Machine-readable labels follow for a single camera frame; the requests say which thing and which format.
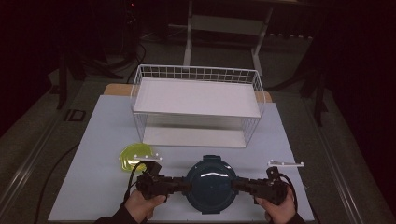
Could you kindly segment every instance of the black cable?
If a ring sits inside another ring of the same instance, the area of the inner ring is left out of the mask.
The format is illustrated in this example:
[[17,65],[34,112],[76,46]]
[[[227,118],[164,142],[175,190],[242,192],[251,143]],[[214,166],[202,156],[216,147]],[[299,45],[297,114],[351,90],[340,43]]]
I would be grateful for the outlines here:
[[142,163],[144,163],[144,161],[138,162],[134,166],[134,169],[131,172],[131,176],[129,177],[129,181],[128,181],[128,188],[127,188],[127,190],[125,191],[125,194],[124,194],[124,200],[123,200],[124,203],[126,203],[126,201],[129,199],[129,196],[131,195],[131,188],[134,185],[134,183],[132,183],[132,179],[134,179],[134,172],[136,171],[136,168]]
[[122,25],[122,31],[121,31],[121,49],[119,55],[122,54],[123,48],[124,48],[124,43],[125,43],[125,38],[124,38],[124,33],[125,33],[125,27],[127,27],[128,23],[128,9],[126,7],[126,2],[125,0],[122,0],[123,4],[123,9],[124,9],[124,14],[123,14],[123,25]]
[[139,65],[143,63],[143,60],[145,60],[147,50],[141,43],[139,43],[139,46],[143,49],[143,56],[141,59],[139,59],[139,56],[136,54],[137,66],[134,70],[132,70],[131,74],[128,76],[128,78],[126,80],[126,84],[129,84],[129,80],[134,75],[134,72],[139,67]]
[[79,59],[82,63],[86,64],[87,66],[89,66],[93,69],[96,69],[97,71],[102,73],[104,76],[107,76],[110,78],[118,78],[118,79],[123,78],[121,76],[118,76],[118,75],[112,73],[110,70],[108,70],[107,68],[104,68],[101,64],[99,64],[95,60],[89,58],[88,56],[84,55],[83,53],[79,52],[78,50],[74,50],[74,53],[76,53],[76,55],[79,57]]
[[69,154],[71,151],[73,151],[74,149],[76,149],[78,146],[79,146],[79,143],[77,143],[75,146],[73,146],[73,147],[71,147],[69,150],[67,150],[67,151],[62,155],[62,157],[61,157],[59,160],[56,161],[55,165],[54,165],[54,166],[52,167],[52,169],[49,171],[49,175],[47,176],[46,182],[44,183],[44,186],[43,186],[43,188],[41,189],[40,197],[39,197],[39,199],[38,199],[37,209],[35,210],[35,221],[34,221],[34,224],[36,224],[37,221],[38,221],[38,215],[39,215],[39,213],[40,213],[41,202],[43,201],[44,192],[45,192],[45,190],[46,190],[46,186],[47,186],[47,184],[48,184],[48,182],[49,182],[49,180],[50,180],[50,177],[51,177],[53,171],[54,171],[55,168],[58,166],[59,162],[61,162],[61,160],[62,160],[67,154]]
[[104,68],[109,69],[109,70],[116,70],[119,69],[121,67],[127,66],[129,63],[133,62],[133,54],[132,53],[128,53],[126,55],[126,57],[120,61],[120,62],[116,62],[116,63],[110,63],[110,64],[105,64],[105,63],[101,63],[96,61],[97,63],[99,63],[100,65],[102,65]]
[[297,212],[298,212],[298,202],[297,202],[296,190],[294,189],[294,186],[293,186],[293,184],[291,183],[291,180],[290,180],[286,175],[284,175],[284,174],[279,174],[279,176],[284,177],[284,178],[288,181],[288,184],[289,184],[289,186],[290,186],[290,188],[291,188],[291,191],[293,192],[294,207],[295,207],[296,213],[297,213]]

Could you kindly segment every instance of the sleeve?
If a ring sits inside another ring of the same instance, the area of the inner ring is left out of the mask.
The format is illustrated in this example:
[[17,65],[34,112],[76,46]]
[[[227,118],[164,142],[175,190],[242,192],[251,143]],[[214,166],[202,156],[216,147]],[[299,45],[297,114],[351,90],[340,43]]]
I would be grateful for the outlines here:
[[296,213],[287,224],[305,224],[305,221]]
[[138,224],[126,210],[123,203],[112,217],[100,217],[93,224]]

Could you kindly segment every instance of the human hand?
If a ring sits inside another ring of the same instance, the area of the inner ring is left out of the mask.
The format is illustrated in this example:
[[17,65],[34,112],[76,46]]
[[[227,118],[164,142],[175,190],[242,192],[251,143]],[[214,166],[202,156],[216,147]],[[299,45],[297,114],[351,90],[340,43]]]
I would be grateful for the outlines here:
[[135,189],[131,196],[125,203],[125,208],[137,223],[141,223],[145,217],[152,218],[154,208],[165,201],[166,197],[163,195],[156,196],[152,199],[146,200],[142,193]]
[[296,214],[293,193],[290,187],[288,187],[288,194],[285,201],[280,205],[275,205],[262,198],[256,198],[256,202],[265,209],[275,224],[287,223]]

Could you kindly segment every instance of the white wire rack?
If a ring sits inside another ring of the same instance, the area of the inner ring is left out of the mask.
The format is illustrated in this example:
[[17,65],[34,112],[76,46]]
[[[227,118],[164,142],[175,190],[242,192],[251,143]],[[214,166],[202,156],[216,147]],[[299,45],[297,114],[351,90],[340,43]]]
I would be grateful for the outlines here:
[[[257,105],[260,111],[260,118],[265,108],[265,94],[260,79],[260,74],[256,70],[237,69],[237,68],[221,68],[221,67],[203,67],[203,66],[177,66],[177,65],[153,65],[141,64],[138,66],[134,78],[134,85],[131,91],[131,109],[134,115],[136,128],[139,133],[140,140],[144,142],[145,130],[148,125],[148,113],[140,113],[134,110],[136,99],[139,96],[140,85],[144,77],[150,78],[176,78],[185,80],[196,80],[204,82],[224,82],[237,84],[250,84],[254,90]],[[169,115],[169,118],[175,122],[178,120],[186,120],[191,116]],[[221,119],[221,117],[206,118],[206,120]],[[245,139],[245,146],[248,145],[260,119],[257,118],[241,118],[241,131]],[[227,118],[223,118],[220,122],[228,122]]]

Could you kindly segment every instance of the white paper sheet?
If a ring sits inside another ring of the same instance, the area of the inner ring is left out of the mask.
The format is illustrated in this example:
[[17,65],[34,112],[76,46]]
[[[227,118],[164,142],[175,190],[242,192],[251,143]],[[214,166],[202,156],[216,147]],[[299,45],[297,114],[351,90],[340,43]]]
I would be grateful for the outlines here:
[[[100,97],[49,221],[89,221],[112,216],[120,207],[129,173],[120,168],[119,155],[129,144],[139,141],[130,110],[129,97]],[[204,155],[220,155],[238,176],[266,178],[267,162],[294,161],[288,138],[275,104],[268,104],[263,119],[246,148],[229,147],[154,147],[163,157],[161,175],[186,176]],[[313,220],[312,211],[297,168],[280,168],[296,188],[299,214]],[[240,192],[219,215],[202,215],[181,193],[155,209],[153,222],[262,222],[263,210],[252,197]]]

